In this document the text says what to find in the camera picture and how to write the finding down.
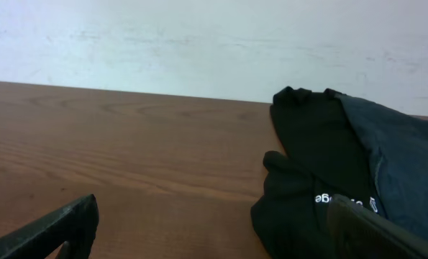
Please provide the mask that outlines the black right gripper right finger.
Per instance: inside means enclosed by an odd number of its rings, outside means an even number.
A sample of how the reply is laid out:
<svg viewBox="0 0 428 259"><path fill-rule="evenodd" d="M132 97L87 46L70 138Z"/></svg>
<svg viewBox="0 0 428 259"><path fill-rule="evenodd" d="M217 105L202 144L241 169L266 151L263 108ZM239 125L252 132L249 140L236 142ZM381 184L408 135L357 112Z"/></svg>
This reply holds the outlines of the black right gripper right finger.
<svg viewBox="0 0 428 259"><path fill-rule="evenodd" d="M428 259L428 242L342 195L329 202L327 226L339 258Z"/></svg>

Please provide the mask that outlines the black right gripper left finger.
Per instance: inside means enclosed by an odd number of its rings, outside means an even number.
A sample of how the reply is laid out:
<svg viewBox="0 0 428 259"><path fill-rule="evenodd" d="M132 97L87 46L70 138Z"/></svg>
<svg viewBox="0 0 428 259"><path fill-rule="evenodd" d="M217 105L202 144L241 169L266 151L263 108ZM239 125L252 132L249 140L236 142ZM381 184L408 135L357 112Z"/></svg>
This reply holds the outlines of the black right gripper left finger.
<svg viewBox="0 0 428 259"><path fill-rule="evenodd" d="M0 259L46 258L57 248L59 258L88 258L98 225L96 197L82 196L0 237Z"/></svg>

